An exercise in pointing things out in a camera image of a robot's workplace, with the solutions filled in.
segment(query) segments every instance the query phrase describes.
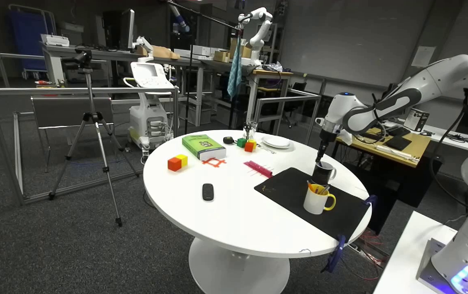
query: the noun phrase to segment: round white table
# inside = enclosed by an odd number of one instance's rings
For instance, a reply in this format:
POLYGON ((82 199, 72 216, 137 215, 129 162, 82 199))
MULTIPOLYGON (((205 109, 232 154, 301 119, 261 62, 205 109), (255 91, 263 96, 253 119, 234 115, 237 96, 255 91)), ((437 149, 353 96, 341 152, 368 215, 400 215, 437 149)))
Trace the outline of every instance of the round white table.
MULTIPOLYGON (((226 147, 226 163, 214 167, 193 156, 177 137, 152 152, 144 166, 148 196, 159 212, 185 232, 195 236, 189 251, 189 266, 198 286, 207 294, 277 294, 290 275, 289 258, 331 253, 338 242, 254 190, 265 176, 243 162, 253 160, 277 174, 290 167, 312 174, 317 150, 293 142, 290 149, 261 148, 254 153, 223 143, 237 139, 242 131, 211 130, 207 134, 226 147), (167 169, 167 160, 184 154, 187 167, 167 169), (202 186, 214 186, 214 200, 202 199, 202 186)), ((266 134, 256 133, 258 143, 266 134)), ((366 199, 368 192, 357 177, 340 162, 325 155, 323 161, 337 170, 330 183, 351 195, 366 199)), ((353 232, 349 243, 364 232, 372 208, 353 232)))

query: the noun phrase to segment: tripod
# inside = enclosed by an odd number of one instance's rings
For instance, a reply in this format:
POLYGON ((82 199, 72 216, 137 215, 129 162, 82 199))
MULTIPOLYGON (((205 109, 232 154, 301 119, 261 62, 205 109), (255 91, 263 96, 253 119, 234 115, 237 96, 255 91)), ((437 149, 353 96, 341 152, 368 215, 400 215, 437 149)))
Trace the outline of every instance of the tripod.
POLYGON ((100 144, 100 151, 102 153, 103 164, 104 164, 103 172, 107 175, 107 180, 109 181, 109 188, 111 189, 112 201, 114 203, 114 208, 116 209, 115 221, 118 224, 118 226, 121 227, 122 218, 120 217, 120 212, 118 211, 118 205, 116 204, 116 197, 114 196, 114 189, 112 188, 111 176, 109 175, 109 165, 107 164, 107 158, 105 158, 105 148, 103 148, 102 136, 101 136, 100 125, 99 125, 100 123, 103 125, 103 128, 105 128, 105 130, 107 131, 107 134, 110 136, 111 141, 114 143, 115 147, 122 153, 125 160, 127 160, 127 163, 129 164, 129 166, 131 166, 131 169, 134 171, 137 177, 139 177, 139 173, 135 171, 133 165, 128 160, 127 156, 123 154, 124 148, 120 145, 120 143, 118 142, 118 139, 116 139, 116 136, 114 136, 114 134, 111 132, 111 129, 109 128, 109 125, 107 125, 107 122, 103 118, 103 115, 101 114, 101 112, 96 111, 95 109, 94 99, 92 96, 92 80, 91 80, 92 69, 90 68, 92 52, 90 52, 90 50, 76 50, 76 52, 79 53, 78 56, 69 60, 64 60, 64 67, 66 69, 80 69, 85 74, 85 81, 87 82, 87 89, 89 90, 89 102, 91 104, 91 111, 85 112, 83 114, 83 119, 81 121, 80 128, 78 129, 78 132, 76 133, 76 137, 74 141, 72 142, 69 153, 67 153, 67 155, 65 156, 65 162, 62 167, 62 172, 60 173, 58 177, 58 181, 54 185, 53 189, 51 190, 51 192, 49 192, 49 200, 53 200, 54 197, 56 196, 56 190, 58 189, 58 186, 60 185, 60 182, 62 181, 62 177, 65 173, 65 169, 67 168, 67 165, 69 164, 72 158, 72 153, 76 149, 76 144, 78 143, 80 135, 83 132, 85 125, 89 122, 89 120, 92 120, 92 123, 96 127, 96 133, 98 134, 98 143, 100 144))

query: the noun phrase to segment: blue clamp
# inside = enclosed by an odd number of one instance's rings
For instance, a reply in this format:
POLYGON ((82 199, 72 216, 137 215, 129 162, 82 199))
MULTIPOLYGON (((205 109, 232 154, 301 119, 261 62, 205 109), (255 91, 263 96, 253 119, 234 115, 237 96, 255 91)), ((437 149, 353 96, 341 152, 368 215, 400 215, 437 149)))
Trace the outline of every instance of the blue clamp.
POLYGON ((328 258, 328 263, 326 264, 325 268, 321 270, 321 272, 328 271, 333 272, 335 266, 341 259, 342 249, 344 248, 344 242, 346 242, 346 237, 344 235, 337 235, 337 239, 339 240, 339 244, 337 245, 336 251, 330 254, 328 258))
POLYGON ((366 200, 363 201, 365 205, 372 205, 372 208, 375 208, 375 204, 377 203, 377 196, 370 195, 366 200))

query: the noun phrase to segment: paper sign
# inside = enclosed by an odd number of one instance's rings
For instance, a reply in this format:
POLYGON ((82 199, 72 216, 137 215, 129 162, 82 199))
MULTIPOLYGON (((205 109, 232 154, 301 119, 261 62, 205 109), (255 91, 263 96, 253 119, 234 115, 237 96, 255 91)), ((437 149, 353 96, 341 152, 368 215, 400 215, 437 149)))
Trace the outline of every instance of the paper sign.
POLYGON ((411 62, 412 67, 426 67, 430 64, 431 56, 435 52, 435 47, 419 46, 417 53, 411 62))

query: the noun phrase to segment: yellow mug handle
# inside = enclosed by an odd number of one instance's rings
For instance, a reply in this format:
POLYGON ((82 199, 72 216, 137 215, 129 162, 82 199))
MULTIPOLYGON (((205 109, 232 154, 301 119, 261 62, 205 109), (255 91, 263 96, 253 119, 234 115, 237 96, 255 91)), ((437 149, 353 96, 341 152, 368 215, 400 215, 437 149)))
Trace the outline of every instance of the yellow mug handle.
POLYGON ((330 207, 325 207, 325 210, 332 210, 335 207, 335 196, 333 194, 328 194, 326 197, 331 197, 333 198, 333 204, 330 207))

